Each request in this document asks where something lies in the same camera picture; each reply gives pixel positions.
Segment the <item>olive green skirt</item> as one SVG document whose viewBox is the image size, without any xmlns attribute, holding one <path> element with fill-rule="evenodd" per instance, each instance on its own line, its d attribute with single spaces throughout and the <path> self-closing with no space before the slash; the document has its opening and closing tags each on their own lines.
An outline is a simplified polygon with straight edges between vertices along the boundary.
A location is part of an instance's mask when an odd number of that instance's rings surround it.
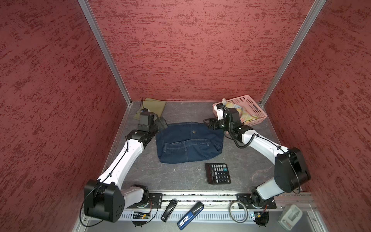
<svg viewBox="0 0 371 232">
<path fill-rule="evenodd" d="M 146 98 L 145 100 L 140 101 L 139 110 L 134 116 L 134 119 L 139 120 L 140 119 L 140 112 L 144 108 L 148 109 L 148 111 L 153 112 L 157 114 L 159 117 L 162 116 L 162 113 L 165 109 L 166 102 L 160 101 L 152 98 Z"/>
</svg>

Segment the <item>blue denim skirt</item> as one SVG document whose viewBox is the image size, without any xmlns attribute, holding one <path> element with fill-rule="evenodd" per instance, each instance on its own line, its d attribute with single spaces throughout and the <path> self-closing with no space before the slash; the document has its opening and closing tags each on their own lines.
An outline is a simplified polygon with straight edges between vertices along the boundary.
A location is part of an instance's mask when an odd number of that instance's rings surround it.
<svg viewBox="0 0 371 232">
<path fill-rule="evenodd" d="M 157 156 L 162 163 L 178 164 L 210 160 L 223 151 L 224 132 L 205 124 L 169 124 L 156 134 Z"/>
</svg>

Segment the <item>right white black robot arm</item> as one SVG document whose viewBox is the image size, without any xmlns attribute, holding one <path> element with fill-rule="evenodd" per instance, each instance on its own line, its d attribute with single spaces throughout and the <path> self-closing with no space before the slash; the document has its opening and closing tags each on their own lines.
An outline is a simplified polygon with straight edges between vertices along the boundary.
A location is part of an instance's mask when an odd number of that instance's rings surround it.
<svg viewBox="0 0 371 232">
<path fill-rule="evenodd" d="M 311 180 L 311 175 L 303 153 L 298 148 L 287 148 L 260 135 L 253 128 L 241 123 L 235 108 L 219 103 L 213 106 L 215 118 L 204 120 L 210 130 L 223 130 L 239 149 L 251 147 L 274 165 L 273 178 L 251 190 L 249 205 L 263 208 L 270 200 L 282 193 L 298 190 Z"/>
</svg>

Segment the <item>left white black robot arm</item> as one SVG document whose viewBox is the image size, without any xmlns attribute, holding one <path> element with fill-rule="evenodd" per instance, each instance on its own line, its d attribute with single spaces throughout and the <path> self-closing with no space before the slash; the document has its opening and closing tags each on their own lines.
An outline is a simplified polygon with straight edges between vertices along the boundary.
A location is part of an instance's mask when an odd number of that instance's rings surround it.
<svg viewBox="0 0 371 232">
<path fill-rule="evenodd" d="M 124 209 L 132 205 L 149 204 L 149 191 L 146 186 L 132 185 L 128 189 L 122 189 L 122 185 L 148 143 L 167 127 L 163 117 L 153 112 L 141 114 L 137 129 L 125 137 L 123 149 L 113 163 L 97 180 L 89 180 L 86 183 L 81 206 L 85 216 L 117 222 Z"/>
</svg>

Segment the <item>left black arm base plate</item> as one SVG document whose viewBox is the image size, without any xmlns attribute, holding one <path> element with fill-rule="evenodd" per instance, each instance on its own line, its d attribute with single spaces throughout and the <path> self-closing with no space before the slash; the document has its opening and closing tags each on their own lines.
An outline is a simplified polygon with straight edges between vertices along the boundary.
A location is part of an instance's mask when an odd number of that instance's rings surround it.
<svg viewBox="0 0 371 232">
<path fill-rule="evenodd" d="M 159 208 L 161 207 L 161 204 L 162 204 L 162 198 L 163 198 L 162 193 L 149 193 L 147 203 L 143 203 L 143 204 L 136 203 L 128 207 L 128 209 Z"/>
</svg>

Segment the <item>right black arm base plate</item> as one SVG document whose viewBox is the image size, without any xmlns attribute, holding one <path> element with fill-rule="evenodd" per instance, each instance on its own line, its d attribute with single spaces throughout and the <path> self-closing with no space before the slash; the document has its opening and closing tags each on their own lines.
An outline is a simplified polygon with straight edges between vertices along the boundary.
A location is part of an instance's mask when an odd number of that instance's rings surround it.
<svg viewBox="0 0 371 232">
<path fill-rule="evenodd" d="M 245 205 L 247 209 L 276 209 L 276 203 L 273 197 L 264 200 L 257 194 L 253 193 L 238 193 L 236 194 L 237 201 Z"/>
</svg>

